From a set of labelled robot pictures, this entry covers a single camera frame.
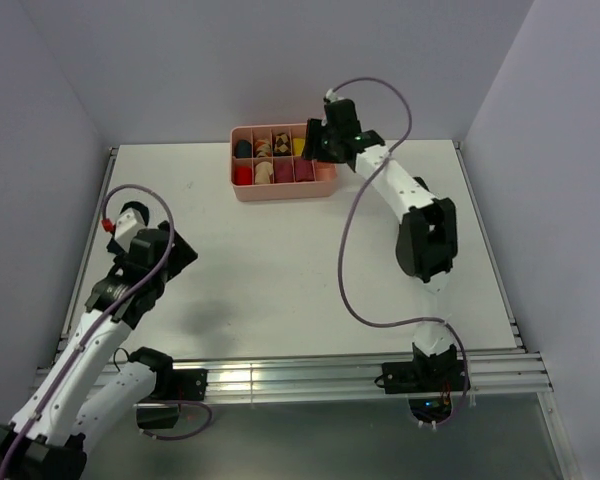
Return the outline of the maroon purple striped sock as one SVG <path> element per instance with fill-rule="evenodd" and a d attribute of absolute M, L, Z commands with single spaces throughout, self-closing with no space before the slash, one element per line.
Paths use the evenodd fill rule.
<path fill-rule="evenodd" d="M 313 182 L 315 180 L 313 162 L 296 158 L 294 160 L 294 177 L 296 182 Z"/>

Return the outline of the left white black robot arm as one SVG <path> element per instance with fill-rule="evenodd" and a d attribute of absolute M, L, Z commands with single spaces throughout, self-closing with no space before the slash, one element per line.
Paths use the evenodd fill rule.
<path fill-rule="evenodd" d="M 169 397 L 173 360 L 148 347 L 132 352 L 95 396 L 89 392 L 167 283 L 197 257 L 167 221 L 137 231 L 93 286 L 74 335 L 42 384 L 0 424 L 1 479 L 77 479 L 88 448 L 115 418 L 145 398 Z"/>

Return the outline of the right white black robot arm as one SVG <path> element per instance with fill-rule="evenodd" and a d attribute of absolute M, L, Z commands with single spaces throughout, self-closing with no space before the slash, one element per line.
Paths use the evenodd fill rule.
<path fill-rule="evenodd" d="M 337 282 L 341 300 L 359 323 L 376 329 L 416 325 L 422 332 L 413 340 L 413 378 L 423 389 L 443 384 L 449 367 L 462 363 L 463 391 L 470 388 L 466 349 L 455 329 L 439 317 L 416 317 L 378 323 L 362 317 L 350 303 L 344 285 L 344 256 L 354 214 L 365 191 L 372 187 L 398 220 L 395 257 L 404 274 L 429 287 L 433 293 L 446 285 L 458 254 L 457 212 L 449 198 L 439 198 L 411 176 L 393 158 L 389 147 L 374 130 L 364 131 L 355 103 L 331 91 L 323 100 L 324 117 L 306 124 L 302 157 L 323 163 L 343 164 L 363 179 L 345 220 L 338 256 Z"/>

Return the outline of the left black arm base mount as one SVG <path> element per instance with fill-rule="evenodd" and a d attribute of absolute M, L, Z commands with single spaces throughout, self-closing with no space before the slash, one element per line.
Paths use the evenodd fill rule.
<path fill-rule="evenodd" d="M 209 371 L 176 369 L 160 390 L 136 407 L 137 427 L 158 439 L 188 438 L 211 424 L 213 413 L 204 403 Z"/>

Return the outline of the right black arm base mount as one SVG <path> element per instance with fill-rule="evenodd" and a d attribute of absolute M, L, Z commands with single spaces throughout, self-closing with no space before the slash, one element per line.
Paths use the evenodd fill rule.
<path fill-rule="evenodd" d="M 427 394 L 409 401 L 411 413 L 425 423 L 446 420 L 453 412 L 453 393 L 467 393 L 471 386 L 461 359 L 434 356 L 411 361 L 386 362 L 374 379 L 376 387 L 387 395 Z"/>

